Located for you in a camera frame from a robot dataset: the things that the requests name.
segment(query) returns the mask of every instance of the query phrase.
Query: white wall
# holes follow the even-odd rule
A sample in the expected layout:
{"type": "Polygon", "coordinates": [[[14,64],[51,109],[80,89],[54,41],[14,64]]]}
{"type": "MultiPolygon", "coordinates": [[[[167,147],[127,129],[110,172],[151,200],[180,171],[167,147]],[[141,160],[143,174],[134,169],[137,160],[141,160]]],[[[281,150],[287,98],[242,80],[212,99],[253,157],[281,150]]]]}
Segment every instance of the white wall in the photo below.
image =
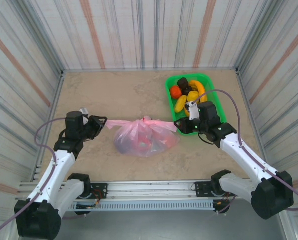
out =
{"type": "Polygon", "coordinates": [[[0,225],[13,215],[19,183],[36,165],[34,134],[48,117],[59,76],[13,1],[0,0],[0,225]]]}
{"type": "MultiPolygon", "coordinates": [[[[267,161],[288,171],[298,189],[298,0],[283,2],[239,69],[267,161]]],[[[293,214],[298,223],[298,212],[293,214]]]]}
{"type": "Polygon", "coordinates": [[[271,1],[31,0],[66,70],[233,67],[271,1]]]}

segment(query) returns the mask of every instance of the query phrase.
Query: cable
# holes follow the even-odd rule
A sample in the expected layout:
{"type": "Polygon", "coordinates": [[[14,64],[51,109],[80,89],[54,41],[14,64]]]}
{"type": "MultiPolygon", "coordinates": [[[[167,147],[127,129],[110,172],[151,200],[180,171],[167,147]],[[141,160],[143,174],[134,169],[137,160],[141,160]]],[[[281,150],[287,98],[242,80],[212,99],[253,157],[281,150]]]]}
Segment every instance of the cable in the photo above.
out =
{"type": "Polygon", "coordinates": [[[101,193],[101,191],[99,189],[93,189],[92,191],[93,191],[93,195],[97,198],[98,204],[99,204],[100,200],[103,199],[103,194],[101,193]],[[96,192],[99,192],[100,199],[98,199],[96,192]]]}
{"type": "Polygon", "coordinates": [[[195,183],[191,185],[190,190],[195,192],[196,190],[193,190],[194,185],[195,185],[195,183]]]}
{"type": "Polygon", "coordinates": [[[221,214],[224,210],[226,210],[227,208],[229,208],[230,207],[230,205],[231,204],[233,204],[233,202],[234,202],[234,200],[236,199],[236,195],[234,195],[234,197],[233,197],[233,199],[230,201],[230,203],[224,208],[224,209],[222,209],[222,210],[220,210],[220,211],[217,211],[217,214],[221,214]]]}
{"type": "Polygon", "coordinates": [[[214,143],[207,142],[206,140],[204,140],[204,139],[201,137],[201,134],[200,134],[200,133],[198,133],[198,137],[200,138],[201,141],[203,141],[203,142],[206,143],[206,144],[209,144],[209,145],[215,145],[214,143]]]}
{"type": "MultiPolygon", "coordinates": [[[[39,143],[37,142],[37,136],[38,136],[38,133],[40,132],[40,130],[41,130],[44,126],[46,126],[46,125],[48,125],[48,124],[50,124],[50,123],[52,123],[52,122],[58,121],[58,120],[65,120],[65,118],[56,118],[56,119],[47,121],[46,123],[44,123],[43,125],[41,125],[41,127],[38,128],[38,130],[35,132],[35,135],[34,135],[34,143],[35,143],[38,147],[48,149],[48,150],[51,152],[51,154],[52,154],[52,156],[53,156],[53,161],[54,161],[55,163],[57,163],[57,157],[56,157],[55,151],[54,151],[51,147],[49,147],[49,146],[47,146],[47,145],[39,144],[39,143]]],[[[53,176],[53,174],[54,174],[54,172],[55,172],[55,169],[56,169],[56,164],[54,164],[54,165],[52,166],[52,169],[51,169],[51,172],[50,172],[48,178],[46,179],[46,181],[44,182],[44,184],[43,184],[42,187],[40,188],[40,192],[42,192],[42,191],[45,189],[46,185],[48,184],[48,182],[49,182],[50,179],[52,178],[52,176],[53,176]]],[[[38,198],[39,195],[40,195],[40,192],[38,192],[38,193],[37,193],[37,194],[30,200],[30,202],[28,202],[28,203],[27,203],[27,204],[26,204],[26,205],[25,205],[19,212],[17,212],[15,215],[13,215],[13,216],[10,217],[7,221],[5,221],[5,222],[0,226],[0,231],[1,231],[5,226],[7,226],[9,223],[11,223],[14,219],[16,219],[20,214],[22,214],[27,208],[29,208],[30,205],[33,204],[34,201],[37,200],[37,198],[38,198]]]]}
{"type": "MultiPolygon", "coordinates": [[[[210,91],[205,92],[204,94],[200,95],[195,101],[193,101],[193,104],[195,104],[196,102],[198,102],[204,95],[210,94],[212,92],[220,92],[223,93],[225,95],[227,95],[235,108],[235,111],[237,113],[237,117],[238,117],[238,141],[240,144],[241,149],[257,164],[259,165],[259,167],[264,170],[266,173],[268,173],[269,175],[271,175],[274,179],[276,179],[278,182],[280,182],[281,184],[283,184],[284,186],[286,186],[289,190],[293,191],[297,196],[298,196],[298,190],[295,189],[294,187],[290,186],[288,183],[286,183],[285,181],[283,181],[281,178],[277,177],[274,173],[272,173],[271,171],[269,171],[266,167],[264,167],[244,146],[243,146],[243,142],[241,139],[241,118],[240,118],[240,113],[239,113],[239,109],[238,106],[234,100],[234,98],[227,93],[224,90],[220,90],[220,89],[213,89],[210,91]]],[[[287,211],[298,211],[298,207],[296,208],[287,208],[287,211]]]]}
{"type": "Polygon", "coordinates": [[[228,201],[228,198],[229,198],[229,195],[230,195],[230,193],[229,193],[229,192],[227,192],[227,193],[226,193],[226,195],[227,195],[227,197],[226,197],[225,201],[227,202],[227,201],[228,201]]]}

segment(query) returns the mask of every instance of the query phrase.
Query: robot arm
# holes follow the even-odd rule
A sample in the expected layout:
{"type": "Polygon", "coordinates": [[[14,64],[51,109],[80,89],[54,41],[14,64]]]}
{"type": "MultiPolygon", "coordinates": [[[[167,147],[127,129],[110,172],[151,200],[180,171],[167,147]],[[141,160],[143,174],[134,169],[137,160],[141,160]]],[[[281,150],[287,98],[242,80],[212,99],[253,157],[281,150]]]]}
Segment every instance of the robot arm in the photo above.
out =
{"type": "Polygon", "coordinates": [[[221,123],[212,102],[189,102],[185,107],[190,117],[175,121],[177,128],[184,134],[205,134],[210,142],[229,154],[250,177],[242,179],[228,170],[213,175],[211,185],[216,195],[221,196],[228,192],[245,199],[263,219],[269,219],[294,204],[293,192],[264,169],[290,186],[293,185],[291,176],[286,171],[278,172],[241,140],[242,146],[259,162],[259,166],[240,146],[237,131],[229,123],[221,123]]]}
{"type": "Polygon", "coordinates": [[[19,200],[14,207],[15,213],[19,212],[39,194],[38,198],[16,218],[20,236],[55,239],[60,230],[62,218],[69,206],[79,196],[87,197],[91,193],[90,178],[85,174],[74,173],[63,187],[62,184],[83,149],[84,142],[97,137],[106,122],[106,117],[88,116],[85,108],[67,114],[66,128],[61,132],[54,146],[56,161],[54,158],[51,159],[35,190],[27,200],[19,200]]]}

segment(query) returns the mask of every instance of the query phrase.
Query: green plastic tray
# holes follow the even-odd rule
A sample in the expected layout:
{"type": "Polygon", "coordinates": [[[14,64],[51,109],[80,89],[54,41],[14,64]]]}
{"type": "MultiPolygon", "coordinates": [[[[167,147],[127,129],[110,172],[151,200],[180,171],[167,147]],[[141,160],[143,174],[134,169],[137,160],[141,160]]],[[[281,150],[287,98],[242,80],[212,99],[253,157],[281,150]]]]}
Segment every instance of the green plastic tray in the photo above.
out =
{"type": "MultiPolygon", "coordinates": [[[[177,86],[177,82],[179,79],[181,78],[186,78],[188,80],[188,82],[190,82],[191,80],[197,80],[198,82],[202,83],[202,85],[204,86],[205,90],[206,91],[209,91],[209,90],[212,90],[212,89],[215,89],[214,87],[214,84],[213,84],[213,81],[210,79],[209,76],[203,74],[203,73],[193,73],[193,74],[185,74],[185,75],[178,75],[178,76],[172,76],[172,77],[169,77],[166,81],[165,81],[165,89],[166,89],[166,92],[167,92],[167,96],[168,96],[168,99],[169,99],[169,105],[170,105],[170,109],[171,109],[171,114],[172,114],[172,119],[173,121],[177,121],[178,119],[181,119],[181,118],[185,118],[186,117],[186,114],[185,114],[185,111],[182,110],[181,112],[179,113],[175,113],[174,109],[175,109],[175,105],[176,105],[176,102],[177,102],[177,99],[173,99],[170,95],[170,89],[171,87],[173,86],[177,86]]],[[[218,94],[217,92],[212,92],[212,93],[209,93],[207,95],[208,97],[208,101],[211,101],[213,102],[213,104],[215,105],[215,107],[217,108],[217,112],[218,112],[218,115],[221,119],[221,122],[222,123],[226,123],[227,122],[227,118],[226,118],[226,115],[225,115],[225,111],[220,103],[220,100],[219,100],[219,97],[218,97],[218,94]]],[[[179,130],[178,132],[182,135],[195,135],[197,134],[196,132],[194,133],[191,133],[191,134],[183,134],[181,133],[179,130]]]]}

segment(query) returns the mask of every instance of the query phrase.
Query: plastic bag handle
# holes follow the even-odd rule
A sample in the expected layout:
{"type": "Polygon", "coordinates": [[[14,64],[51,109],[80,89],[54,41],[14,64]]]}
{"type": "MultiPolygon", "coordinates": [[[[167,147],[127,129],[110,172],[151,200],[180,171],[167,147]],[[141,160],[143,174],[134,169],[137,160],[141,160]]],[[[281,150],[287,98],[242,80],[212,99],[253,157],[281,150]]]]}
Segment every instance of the plastic bag handle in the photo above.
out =
{"type": "Polygon", "coordinates": [[[149,120],[144,121],[144,123],[147,125],[156,125],[160,128],[164,128],[172,132],[177,132],[177,127],[173,122],[170,121],[149,120]]]}
{"type": "Polygon", "coordinates": [[[125,121],[125,120],[107,120],[105,123],[105,126],[108,127],[109,129],[112,129],[115,126],[124,126],[126,124],[130,124],[132,121],[125,121]]]}
{"type": "MultiPolygon", "coordinates": [[[[146,120],[145,117],[142,120],[137,120],[137,121],[142,121],[145,124],[147,124],[148,126],[155,125],[157,127],[164,128],[164,129],[167,129],[172,132],[177,132],[177,127],[174,125],[173,122],[160,121],[160,120],[146,120]]],[[[133,123],[133,122],[125,121],[125,120],[107,120],[105,125],[107,126],[107,128],[112,129],[113,127],[116,127],[116,126],[122,127],[126,124],[131,124],[131,123],[133,123]]]]}

